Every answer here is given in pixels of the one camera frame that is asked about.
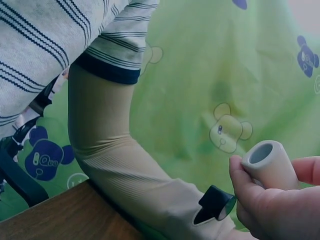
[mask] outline person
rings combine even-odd
[[[252,240],[230,217],[193,224],[203,196],[130,135],[130,105],[158,0],[0,0],[0,139],[61,72],[78,164],[114,202],[171,240]]]
[[[241,160],[230,158],[229,173],[237,216],[251,234],[260,240],[320,239],[320,157],[293,160],[299,181],[315,186],[286,191],[254,184]]]

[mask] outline striped shirt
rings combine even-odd
[[[0,139],[73,62],[135,84],[158,1],[0,0]]]

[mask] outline green fabric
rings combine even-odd
[[[202,191],[213,184],[232,193],[229,157],[262,140],[281,142],[291,159],[320,155],[319,38],[297,26],[284,0],[161,0],[133,97],[132,135],[170,176]],[[67,87],[38,121],[60,147],[69,144]],[[30,151],[19,155],[23,168]],[[68,180],[70,187],[85,179],[74,160],[38,182],[54,196]],[[26,207],[7,185],[0,218]],[[235,209],[231,217],[242,229]]]

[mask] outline blue bear print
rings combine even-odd
[[[319,56],[314,54],[308,47],[307,41],[303,36],[298,36],[297,42],[301,47],[301,51],[298,53],[297,60],[299,66],[303,70],[304,74],[311,78],[314,68],[319,67]]]
[[[43,126],[31,130],[29,142],[33,149],[26,157],[24,166],[28,174],[37,180],[52,180],[60,164],[68,165],[75,159],[71,145],[61,148],[48,140],[47,130]]]
[[[232,2],[239,8],[246,10],[248,8],[247,0],[232,0]]]

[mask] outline yellow bear print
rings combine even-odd
[[[253,132],[251,123],[240,122],[231,114],[227,103],[219,104],[213,112],[216,123],[211,127],[209,137],[211,142],[225,153],[233,153],[237,149],[238,140],[248,140]]]
[[[141,65],[140,76],[145,73],[147,65],[156,64],[160,62],[163,57],[163,50],[158,46],[151,47],[148,43],[145,46],[145,51],[143,55],[143,62]]]

